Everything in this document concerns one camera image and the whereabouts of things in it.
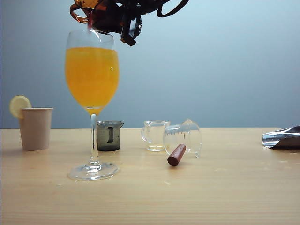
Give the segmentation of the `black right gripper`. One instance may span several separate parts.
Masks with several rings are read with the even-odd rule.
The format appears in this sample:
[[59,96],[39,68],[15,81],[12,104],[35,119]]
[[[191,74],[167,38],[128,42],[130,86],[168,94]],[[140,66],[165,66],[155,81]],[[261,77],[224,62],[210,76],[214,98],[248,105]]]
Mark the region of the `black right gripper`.
[[94,10],[93,28],[120,34],[123,43],[133,46],[142,29],[142,15],[156,11],[163,0],[116,0],[116,10]]

